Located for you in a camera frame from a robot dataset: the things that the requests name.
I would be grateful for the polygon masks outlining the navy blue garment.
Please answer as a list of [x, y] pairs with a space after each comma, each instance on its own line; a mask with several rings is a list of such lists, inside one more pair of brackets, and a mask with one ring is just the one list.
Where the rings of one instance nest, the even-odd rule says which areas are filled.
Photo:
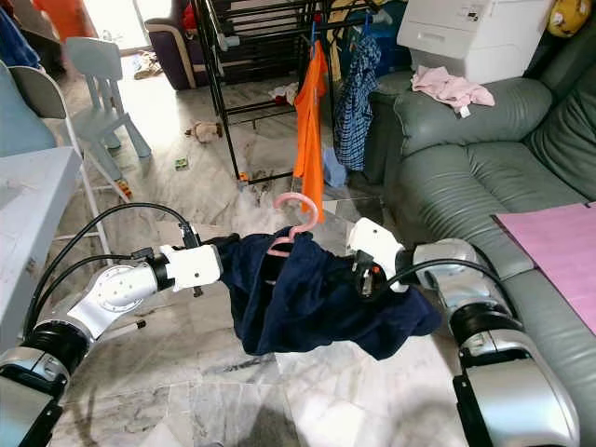
[[244, 352], [302, 353], [350, 341], [385, 360], [409, 337], [441, 327], [442, 315], [419, 290], [367, 298], [355, 286], [349, 257], [325, 251], [310, 234], [295, 239], [289, 256], [271, 256], [274, 239], [233, 234], [211, 240]]

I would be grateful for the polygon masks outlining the pale blue cloth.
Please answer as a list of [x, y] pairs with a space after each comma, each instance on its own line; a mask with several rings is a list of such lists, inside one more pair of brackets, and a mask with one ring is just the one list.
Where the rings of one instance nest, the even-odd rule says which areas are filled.
[[331, 145], [322, 146], [323, 182], [330, 188], [342, 188], [346, 184], [346, 169], [337, 160]]

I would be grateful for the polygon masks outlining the orange t-shirt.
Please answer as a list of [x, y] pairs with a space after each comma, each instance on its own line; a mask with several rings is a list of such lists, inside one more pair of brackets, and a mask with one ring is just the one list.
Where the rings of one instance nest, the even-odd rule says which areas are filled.
[[304, 206], [305, 211], [314, 211], [317, 222], [322, 223], [322, 193], [324, 173], [322, 165], [322, 119], [320, 102], [328, 92], [325, 75], [328, 64], [322, 43], [312, 44], [311, 59], [304, 74], [301, 90], [295, 97], [295, 163], [294, 178], [302, 180], [303, 196], [315, 201], [314, 206]]

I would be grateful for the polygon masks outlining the grey green leather sofa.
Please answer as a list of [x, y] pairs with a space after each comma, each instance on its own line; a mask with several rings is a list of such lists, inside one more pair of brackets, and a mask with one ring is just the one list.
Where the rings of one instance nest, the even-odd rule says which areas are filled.
[[454, 237], [493, 264], [525, 329], [580, 406], [596, 401], [596, 333], [495, 216], [596, 204], [596, 24], [541, 76], [490, 86], [495, 103], [467, 118], [416, 92], [373, 95], [386, 154], [383, 200], [401, 238]]

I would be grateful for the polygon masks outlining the blue white patterned garment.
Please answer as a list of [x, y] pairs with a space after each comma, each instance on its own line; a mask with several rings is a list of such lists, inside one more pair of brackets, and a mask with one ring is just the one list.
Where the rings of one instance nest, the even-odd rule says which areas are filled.
[[365, 149], [373, 111], [369, 98], [378, 86], [376, 64], [382, 50], [373, 35], [359, 35], [353, 44], [352, 62], [342, 81], [340, 101], [333, 116], [333, 136], [337, 161], [346, 170], [363, 171]]

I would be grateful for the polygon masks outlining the pink sheet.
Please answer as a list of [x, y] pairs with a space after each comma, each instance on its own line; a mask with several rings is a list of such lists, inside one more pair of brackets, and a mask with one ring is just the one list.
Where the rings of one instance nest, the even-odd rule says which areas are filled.
[[497, 214], [495, 221], [596, 333], [596, 201]]

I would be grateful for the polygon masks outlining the pink white cloth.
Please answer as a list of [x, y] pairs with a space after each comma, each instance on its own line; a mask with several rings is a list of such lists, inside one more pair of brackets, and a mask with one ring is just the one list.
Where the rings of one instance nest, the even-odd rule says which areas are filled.
[[295, 98], [298, 97], [299, 88], [301, 88], [301, 85], [299, 85], [298, 82], [274, 87], [269, 90], [268, 97], [278, 105], [281, 105], [282, 103], [285, 103], [285, 105], [293, 105], [295, 103]]

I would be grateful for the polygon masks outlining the pink garment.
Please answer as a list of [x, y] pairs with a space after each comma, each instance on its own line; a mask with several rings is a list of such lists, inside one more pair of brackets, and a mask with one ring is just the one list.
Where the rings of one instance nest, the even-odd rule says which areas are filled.
[[452, 75], [444, 67], [418, 65], [412, 76], [412, 91], [425, 93], [434, 101], [450, 106], [459, 118], [471, 115], [471, 105], [495, 106], [494, 94], [489, 89], [463, 76]]

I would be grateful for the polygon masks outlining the white plastic folding table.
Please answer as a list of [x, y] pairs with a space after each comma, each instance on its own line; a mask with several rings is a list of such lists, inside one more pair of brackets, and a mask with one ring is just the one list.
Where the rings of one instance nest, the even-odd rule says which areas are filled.
[[65, 205], [75, 192], [80, 157], [57, 146], [0, 158], [0, 346], [18, 343]]

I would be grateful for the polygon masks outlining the beige plush toy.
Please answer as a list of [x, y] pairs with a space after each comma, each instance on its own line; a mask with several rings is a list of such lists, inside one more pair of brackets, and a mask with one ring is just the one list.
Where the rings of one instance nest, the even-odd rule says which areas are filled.
[[196, 122], [184, 131], [184, 136], [199, 143], [211, 143], [224, 136], [224, 125], [217, 122]]

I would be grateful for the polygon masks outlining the black metal drying rack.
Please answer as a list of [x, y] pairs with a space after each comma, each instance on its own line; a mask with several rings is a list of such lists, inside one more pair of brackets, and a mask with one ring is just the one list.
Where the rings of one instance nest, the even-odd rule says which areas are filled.
[[294, 73], [299, 81], [311, 59], [309, 46], [311, 18], [322, 16], [320, 43], [325, 62], [331, 59], [328, 35], [345, 27], [369, 25], [373, 14], [382, 9], [375, 0], [346, 0], [336, 6], [333, 0], [192, 0], [196, 13], [197, 41], [203, 47], [211, 102], [224, 127], [227, 154], [233, 158], [233, 172], [242, 184], [273, 182], [291, 176], [290, 171], [252, 178], [236, 154], [231, 116], [248, 114], [241, 123], [289, 114], [288, 103], [265, 101], [229, 106], [224, 100], [226, 84], [267, 80]]

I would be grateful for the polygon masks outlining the pale blue cushion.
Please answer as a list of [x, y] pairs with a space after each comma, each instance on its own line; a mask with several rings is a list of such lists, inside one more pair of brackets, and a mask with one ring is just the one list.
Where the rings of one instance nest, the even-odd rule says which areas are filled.
[[8, 68], [0, 63], [0, 156], [54, 148], [57, 142], [19, 93]]

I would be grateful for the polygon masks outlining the white printer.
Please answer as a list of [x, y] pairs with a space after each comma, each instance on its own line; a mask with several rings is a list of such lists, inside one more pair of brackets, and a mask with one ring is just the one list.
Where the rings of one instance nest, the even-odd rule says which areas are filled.
[[443, 67], [476, 84], [521, 77], [554, 0], [409, 0], [397, 42], [413, 67]]

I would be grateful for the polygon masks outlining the yellow round plush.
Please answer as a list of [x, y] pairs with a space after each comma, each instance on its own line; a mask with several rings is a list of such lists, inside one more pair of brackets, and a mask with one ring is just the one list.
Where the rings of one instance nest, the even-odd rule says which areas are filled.
[[546, 30], [554, 37], [574, 37], [587, 24], [592, 11], [592, 0], [554, 0]]

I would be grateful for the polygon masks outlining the pale blue kids chair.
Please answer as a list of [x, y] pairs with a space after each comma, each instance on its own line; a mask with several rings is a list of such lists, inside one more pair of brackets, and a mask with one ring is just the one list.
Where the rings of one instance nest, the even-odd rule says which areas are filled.
[[115, 131], [124, 128], [137, 156], [152, 149], [125, 111], [118, 81], [123, 78], [119, 47], [110, 41], [73, 35], [65, 41], [64, 55], [84, 76], [92, 106], [72, 116], [76, 135], [103, 146], [117, 146]]

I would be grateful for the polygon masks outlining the white frame folding chair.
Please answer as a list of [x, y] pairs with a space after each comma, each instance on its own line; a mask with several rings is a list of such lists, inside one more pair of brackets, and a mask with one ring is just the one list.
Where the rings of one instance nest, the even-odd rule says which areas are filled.
[[77, 138], [71, 114], [62, 89], [57, 85], [54, 78], [51, 78], [41, 69], [27, 67], [27, 65], [14, 65], [8, 68], [13, 77], [14, 85], [24, 98], [26, 105], [34, 111], [39, 118], [54, 119], [61, 122], [61, 128], [65, 130], [67, 141], [71, 148], [80, 157], [80, 166], [78, 166], [78, 179], [80, 179], [80, 191], [85, 193], [87, 205], [93, 217], [97, 217], [99, 212], [95, 192], [101, 190], [111, 190], [115, 192], [123, 203], [130, 203], [129, 195], [116, 184], [115, 179], [108, 175], [98, 162], [95, 162], [87, 155], [85, 149]]

